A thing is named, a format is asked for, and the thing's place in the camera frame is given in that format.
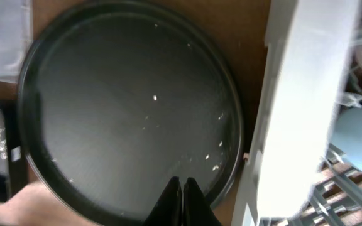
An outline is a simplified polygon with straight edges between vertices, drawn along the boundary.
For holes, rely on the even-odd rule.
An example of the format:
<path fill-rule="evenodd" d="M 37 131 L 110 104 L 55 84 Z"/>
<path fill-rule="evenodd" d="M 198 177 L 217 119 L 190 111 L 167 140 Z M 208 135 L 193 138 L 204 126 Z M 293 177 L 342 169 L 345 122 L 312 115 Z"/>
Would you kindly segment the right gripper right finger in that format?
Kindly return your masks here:
<path fill-rule="evenodd" d="M 188 178 L 183 190 L 183 226 L 221 226 L 194 178 Z"/>

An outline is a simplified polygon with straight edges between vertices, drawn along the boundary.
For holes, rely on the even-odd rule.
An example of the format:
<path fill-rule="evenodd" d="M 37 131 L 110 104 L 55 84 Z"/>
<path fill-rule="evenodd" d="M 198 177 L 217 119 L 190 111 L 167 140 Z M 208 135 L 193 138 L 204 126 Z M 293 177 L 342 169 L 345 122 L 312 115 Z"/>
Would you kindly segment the grey plate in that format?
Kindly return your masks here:
<path fill-rule="evenodd" d="M 290 218 L 307 204 L 362 12 L 355 0 L 273 0 L 266 27 L 265 111 L 257 210 Z"/>

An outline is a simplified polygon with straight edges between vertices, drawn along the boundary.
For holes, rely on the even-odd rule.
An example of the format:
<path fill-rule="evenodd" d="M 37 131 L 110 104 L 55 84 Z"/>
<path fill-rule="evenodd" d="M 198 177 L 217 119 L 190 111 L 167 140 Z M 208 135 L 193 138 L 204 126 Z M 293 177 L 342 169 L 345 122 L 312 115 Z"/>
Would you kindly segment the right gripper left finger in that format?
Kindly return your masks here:
<path fill-rule="evenodd" d="M 172 177 L 143 226 L 181 226 L 182 190 L 179 177 Z"/>

